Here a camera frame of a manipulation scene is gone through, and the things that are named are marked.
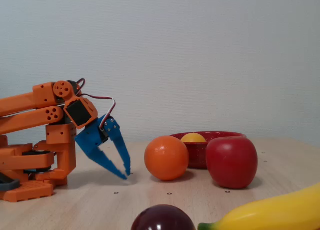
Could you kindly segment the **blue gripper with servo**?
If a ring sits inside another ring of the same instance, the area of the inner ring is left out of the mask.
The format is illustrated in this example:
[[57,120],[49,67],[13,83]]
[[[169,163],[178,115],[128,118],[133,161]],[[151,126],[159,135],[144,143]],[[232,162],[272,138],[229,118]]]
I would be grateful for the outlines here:
[[109,116],[104,123],[104,129],[101,129],[100,123],[103,117],[104,115],[87,125],[84,130],[75,137],[75,141],[89,159],[117,177],[127,179],[100,149],[100,145],[110,138],[123,161],[126,175],[131,174],[131,158],[122,137],[120,126],[113,117]]

